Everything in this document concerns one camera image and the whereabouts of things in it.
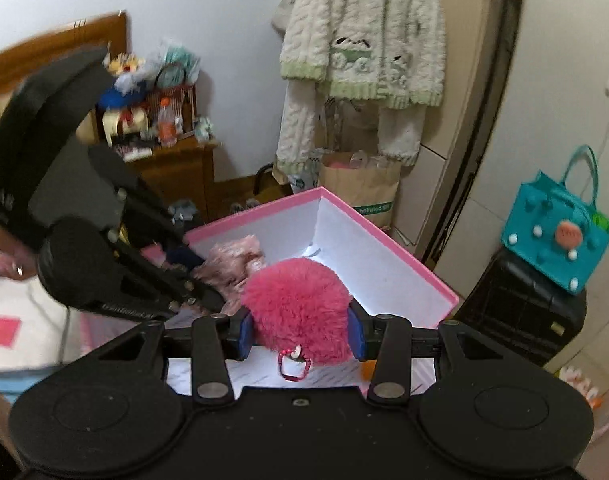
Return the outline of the person's left hand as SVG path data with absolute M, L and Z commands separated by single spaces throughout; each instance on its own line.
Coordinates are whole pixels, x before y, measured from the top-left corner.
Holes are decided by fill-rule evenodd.
M 0 226 L 0 278 L 25 281 L 35 275 L 35 253 Z

